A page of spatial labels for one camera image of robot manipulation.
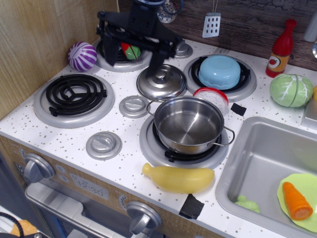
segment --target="pot handle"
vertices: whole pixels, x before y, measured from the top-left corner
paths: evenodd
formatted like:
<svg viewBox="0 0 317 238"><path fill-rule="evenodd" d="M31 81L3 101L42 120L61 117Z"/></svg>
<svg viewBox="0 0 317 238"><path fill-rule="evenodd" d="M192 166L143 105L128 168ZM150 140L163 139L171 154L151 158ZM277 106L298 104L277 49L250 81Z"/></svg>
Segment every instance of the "pot handle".
<svg viewBox="0 0 317 238"><path fill-rule="evenodd" d="M154 116L154 114L150 112L150 105L151 105L152 103L155 103L155 102L161 102L161 103L163 103L164 101L163 101L163 100L160 100L160 99L156 99L156 100L153 100L153 101L150 101L150 102L149 102L149 104L147 105L146 110L147 110L147 112L148 112L149 114L151 114L152 116Z"/></svg>
<svg viewBox="0 0 317 238"><path fill-rule="evenodd" d="M231 140L228 144L225 144L225 145L223 145L223 144L218 144L218 143L215 143L215 142L211 142L211 144L213 144L213 145L219 145L219 146L228 146L228 145L230 145L230 144L234 141L234 138L235 138L235 133L234 133L234 131L231 130L231 129L229 129L229 128L227 128L227 127L225 127L225 126L224 126L224 128L227 129L227 130L230 130L230 131L232 132L232 134L233 134L232 140Z"/></svg>

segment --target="red bottle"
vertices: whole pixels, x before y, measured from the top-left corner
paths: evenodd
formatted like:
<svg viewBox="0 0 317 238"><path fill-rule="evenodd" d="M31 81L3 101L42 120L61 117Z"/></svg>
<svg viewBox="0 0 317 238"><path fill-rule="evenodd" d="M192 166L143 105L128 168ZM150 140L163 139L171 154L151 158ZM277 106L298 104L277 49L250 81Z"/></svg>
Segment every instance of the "red bottle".
<svg viewBox="0 0 317 238"><path fill-rule="evenodd" d="M285 71L289 57L293 50L292 32L297 22L293 19L286 21L283 34L275 41L272 53L266 66L266 74L272 78Z"/></svg>

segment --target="green toy food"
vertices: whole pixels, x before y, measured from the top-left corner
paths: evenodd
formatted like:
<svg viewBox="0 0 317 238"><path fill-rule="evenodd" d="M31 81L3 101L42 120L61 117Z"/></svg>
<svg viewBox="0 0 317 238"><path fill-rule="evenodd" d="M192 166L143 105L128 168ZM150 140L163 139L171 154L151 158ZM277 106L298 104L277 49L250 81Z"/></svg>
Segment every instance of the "green toy food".
<svg viewBox="0 0 317 238"><path fill-rule="evenodd" d="M141 54L139 47L124 42L121 42L121 48L128 60L136 60Z"/></svg>
<svg viewBox="0 0 317 238"><path fill-rule="evenodd" d="M285 107L300 107L312 97L313 84L304 76L280 74L273 79L269 93L273 100Z"/></svg>
<svg viewBox="0 0 317 238"><path fill-rule="evenodd" d="M235 204L237 204L241 207L245 207L251 211L260 213L260 209L259 209L259 206L257 205L257 203L254 201L248 201L246 196L244 196L244 195L238 196L238 199L235 202Z"/></svg>

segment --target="toy cabbage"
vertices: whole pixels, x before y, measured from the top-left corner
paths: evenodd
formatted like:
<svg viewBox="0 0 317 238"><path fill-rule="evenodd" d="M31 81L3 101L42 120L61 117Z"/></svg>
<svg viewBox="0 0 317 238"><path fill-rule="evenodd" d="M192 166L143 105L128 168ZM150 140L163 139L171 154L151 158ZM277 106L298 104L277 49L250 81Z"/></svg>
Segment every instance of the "toy cabbage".
<svg viewBox="0 0 317 238"><path fill-rule="evenodd" d="M273 100L285 107L300 107L312 97L313 84L304 76L280 74L273 79L269 92Z"/></svg>
<svg viewBox="0 0 317 238"><path fill-rule="evenodd" d="M251 211L260 213L260 209L259 209L259 206L257 205L257 203L254 201L247 200L246 196L244 196L244 195L238 196L238 199L235 202L235 204L237 204L241 207L247 208Z"/></svg>

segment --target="hanging spatula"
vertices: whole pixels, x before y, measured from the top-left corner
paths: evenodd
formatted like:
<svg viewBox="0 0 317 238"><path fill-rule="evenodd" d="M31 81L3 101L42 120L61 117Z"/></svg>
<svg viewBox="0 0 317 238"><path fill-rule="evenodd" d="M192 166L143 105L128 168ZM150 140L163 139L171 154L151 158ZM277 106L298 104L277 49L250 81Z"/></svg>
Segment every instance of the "hanging spatula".
<svg viewBox="0 0 317 238"><path fill-rule="evenodd" d="M215 37L219 35L221 13L216 12L218 0L214 7L214 0L212 5L212 12L208 12L205 17L205 24L203 29L203 38Z"/></svg>

